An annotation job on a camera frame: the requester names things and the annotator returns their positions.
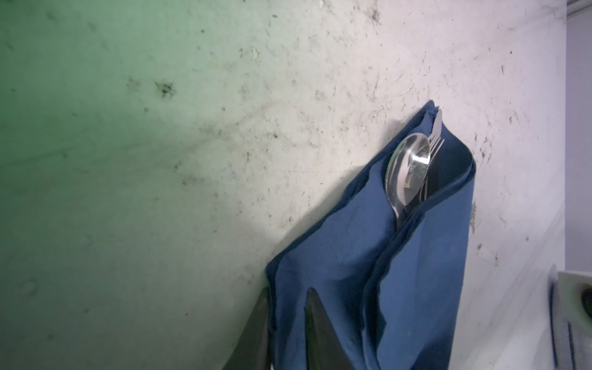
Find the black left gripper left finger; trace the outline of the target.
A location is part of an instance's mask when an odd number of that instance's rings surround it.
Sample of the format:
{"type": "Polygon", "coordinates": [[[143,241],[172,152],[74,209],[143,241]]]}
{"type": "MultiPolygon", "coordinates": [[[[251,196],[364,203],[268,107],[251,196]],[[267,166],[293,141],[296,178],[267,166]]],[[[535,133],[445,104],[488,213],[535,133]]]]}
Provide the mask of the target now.
{"type": "Polygon", "coordinates": [[[224,370],[270,370],[269,293],[264,288],[224,370]]]}

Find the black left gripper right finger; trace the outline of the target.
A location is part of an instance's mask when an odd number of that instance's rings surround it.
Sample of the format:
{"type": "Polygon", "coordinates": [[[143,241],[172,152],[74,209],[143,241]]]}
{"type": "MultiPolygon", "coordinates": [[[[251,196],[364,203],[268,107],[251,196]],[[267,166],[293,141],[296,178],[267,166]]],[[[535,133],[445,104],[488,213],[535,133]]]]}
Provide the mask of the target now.
{"type": "Polygon", "coordinates": [[[305,346],[308,370],[354,369],[314,288],[307,291],[305,346]]]}

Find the dark blue paper napkin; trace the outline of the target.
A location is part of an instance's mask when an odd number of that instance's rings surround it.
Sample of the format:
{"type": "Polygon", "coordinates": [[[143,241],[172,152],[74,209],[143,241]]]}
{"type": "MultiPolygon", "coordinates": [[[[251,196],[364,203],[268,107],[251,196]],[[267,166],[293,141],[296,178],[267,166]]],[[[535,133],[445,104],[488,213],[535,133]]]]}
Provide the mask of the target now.
{"type": "Polygon", "coordinates": [[[271,361],[306,368],[305,302],[319,293],[356,369],[446,369],[467,260],[476,162],[448,129],[429,195],[397,225],[384,189],[393,151],[430,134],[428,102],[345,188],[321,220],[267,266],[271,361]]]}

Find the silver spoon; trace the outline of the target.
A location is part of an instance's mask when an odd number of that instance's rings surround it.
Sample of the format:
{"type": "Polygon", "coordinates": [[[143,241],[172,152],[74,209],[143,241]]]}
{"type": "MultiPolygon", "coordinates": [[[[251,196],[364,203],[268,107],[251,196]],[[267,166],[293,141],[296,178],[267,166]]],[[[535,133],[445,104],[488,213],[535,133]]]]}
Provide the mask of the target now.
{"type": "Polygon", "coordinates": [[[397,146],[385,172],[385,194],[400,228],[405,207],[410,204],[426,178],[430,164],[430,142],[425,134],[410,134],[397,146]]]}

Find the silver fork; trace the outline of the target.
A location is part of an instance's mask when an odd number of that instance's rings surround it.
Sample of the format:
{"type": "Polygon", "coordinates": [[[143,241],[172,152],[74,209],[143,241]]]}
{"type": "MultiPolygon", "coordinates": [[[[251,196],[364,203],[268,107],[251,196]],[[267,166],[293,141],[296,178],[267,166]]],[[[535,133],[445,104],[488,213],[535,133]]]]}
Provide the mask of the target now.
{"type": "MultiPolygon", "coordinates": [[[[430,161],[428,164],[428,171],[430,171],[431,166],[433,165],[436,156],[443,145],[445,140],[442,137],[434,138],[433,141],[430,143],[430,161]]],[[[426,174],[424,182],[422,183],[422,187],[419,191],[419,202],[423,202],[427,199],[428,193],[428,184],[429,184],[429,173],[426,174]]]]}

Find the silver table knife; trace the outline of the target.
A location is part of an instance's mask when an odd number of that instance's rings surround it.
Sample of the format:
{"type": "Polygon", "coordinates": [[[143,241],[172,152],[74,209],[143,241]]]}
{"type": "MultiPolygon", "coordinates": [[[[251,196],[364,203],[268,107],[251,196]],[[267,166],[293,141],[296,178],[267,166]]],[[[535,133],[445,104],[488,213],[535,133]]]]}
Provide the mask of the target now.
{"type": "Polygon", "coordinates": [[[442,108],[439,108],[433,122],[433,129],[430,135],[430,142],[434,143],[439,140],[442,132],[442,108]]]}

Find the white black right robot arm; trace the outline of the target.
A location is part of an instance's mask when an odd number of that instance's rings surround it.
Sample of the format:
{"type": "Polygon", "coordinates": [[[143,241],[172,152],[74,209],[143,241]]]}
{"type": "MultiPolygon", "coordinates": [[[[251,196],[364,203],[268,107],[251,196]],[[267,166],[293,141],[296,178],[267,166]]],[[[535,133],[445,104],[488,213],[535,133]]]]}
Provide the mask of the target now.
{"type": "Polygon", "coordinates": [[[559,271],[558,289],[562,315],[582,335],[591,337],[591,273],[559,271]]]}

